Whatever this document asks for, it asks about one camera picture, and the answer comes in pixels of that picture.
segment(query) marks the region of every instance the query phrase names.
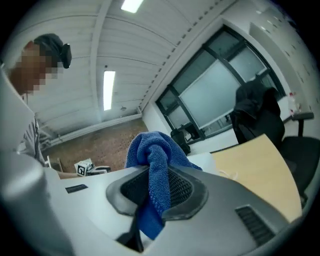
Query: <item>black cap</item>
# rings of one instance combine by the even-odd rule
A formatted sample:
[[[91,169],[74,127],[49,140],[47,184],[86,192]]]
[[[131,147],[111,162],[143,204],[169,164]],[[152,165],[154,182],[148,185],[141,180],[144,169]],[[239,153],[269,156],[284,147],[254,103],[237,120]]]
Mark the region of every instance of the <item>black cap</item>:
[[[62,62],[65,69],[69,68],[72,59],[70,45],[64,44],[59,36],[54,33],[43,34],[34,39],[33,42],[43,46],[59,62]]]

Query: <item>desk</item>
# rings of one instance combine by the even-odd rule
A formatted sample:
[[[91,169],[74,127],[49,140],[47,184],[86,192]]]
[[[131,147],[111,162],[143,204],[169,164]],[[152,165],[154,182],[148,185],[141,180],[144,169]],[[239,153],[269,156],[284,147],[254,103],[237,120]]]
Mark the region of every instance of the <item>desk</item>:
[[[241,145],[212,153],[218,170],[275,207],[292,222],[302,215],[300,196],[284,159],[264,134]]]

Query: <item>window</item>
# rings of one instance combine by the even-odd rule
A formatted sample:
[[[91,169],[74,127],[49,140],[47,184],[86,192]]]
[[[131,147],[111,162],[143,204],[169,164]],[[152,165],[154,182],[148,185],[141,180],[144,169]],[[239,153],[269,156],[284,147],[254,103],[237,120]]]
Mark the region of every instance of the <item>window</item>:
[[[239,34],[224,26],[190,59],[156,101],[171,129],[183,131],[188,144],[232,128],[236,91],[261,81],[285,96],[266,60]]]

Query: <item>window frame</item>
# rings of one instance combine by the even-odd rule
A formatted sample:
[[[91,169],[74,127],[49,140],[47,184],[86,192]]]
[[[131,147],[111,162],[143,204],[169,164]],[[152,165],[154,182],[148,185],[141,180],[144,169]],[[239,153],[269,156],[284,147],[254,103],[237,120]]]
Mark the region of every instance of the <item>window frame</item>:
[[[214,52],[209,46],[210,44],[218,38],[223,32],[226,32],[236,38],[238,40],[238,43],[234,45],[230,50],[225,52],[223,55],[219,55],[216,52]],[[239,82],[240,86],[243,86],[246,82],[243,80],[243,78],[240,76],[240,74],[231,66],[230,60],[232,60],[237,54],[239,54],[243,49],[249,48],[262,62],[262,64],[266,67],[266,69],[256,76],[254,81],[261,81],[263,78],[265,78],[267,75],[270,76],[272,82],[274,83],[278,94],[277,94],[277,101],[279,101],[281,98],[286,96],[285,90],[277,77],[276,73],[273,71],[269,63],[266,61],[266,59],[261,55],[261,53],[250,43],[248,42],[244,37],[242,37],[240,34],[238,34],[236,31],[231,29],[230,27],[223,25],[213,36],[205,42],[199,50],[196,51],[196,53],[189,59],[189,61],[182,67],[182,69],[178,72],[178,74],[172,79],[171,83],[167,85],[166,89],[163,91],[163,93],[160,95],[160,97],[156,100],[156,105],[159,107],[160,112],[163,114],[165,120],[167,121],[168,125],[170,126],[171,130],[177,129],[178,131],[184,130],[186,127],[192,125],[194,126],[195,130],[197,131],[199,138],[188,141],[187,144],[191,145],[200,141],[203,141],[205,139],[212,138],[218,134],[224,133],[230,129],[232,129],[232,124],[229,124],[215,132],[213,132],[210,135],[205,135],[205,132],[202,129],[199,129],[198,125],[196,124],[195,120],[189,113],[187,107],[184,105],[184,103],[181,101],[179,97],[178,91],[175,89],[174,84],[175,82],[188,70],[190,65],[203,53],[207,52],[211,56],[213,56],[216,60],[220,61],[235,77],[235,79]],[[166,93],[170,91],[174,97],[175,102],[172,103],[166,110],[161,104],[161,99],[166,95]],[[186,116],[189,118],[190,122],[182,125],[179,128],[175,128],[173,124],[171,123],[168,115],[172,113],[176,108],[181,107]]]

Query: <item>ceiling light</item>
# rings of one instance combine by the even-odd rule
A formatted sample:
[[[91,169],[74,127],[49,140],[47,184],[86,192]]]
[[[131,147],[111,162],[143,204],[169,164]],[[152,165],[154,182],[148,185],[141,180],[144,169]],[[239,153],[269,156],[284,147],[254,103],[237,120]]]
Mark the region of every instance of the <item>ceiling light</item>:
[[[144,0],[124,0],[121,10],[135,14]]]
[[[104,71],[103,75],[103,109],[111,109],[112,90],[114,88],[115,71]]]

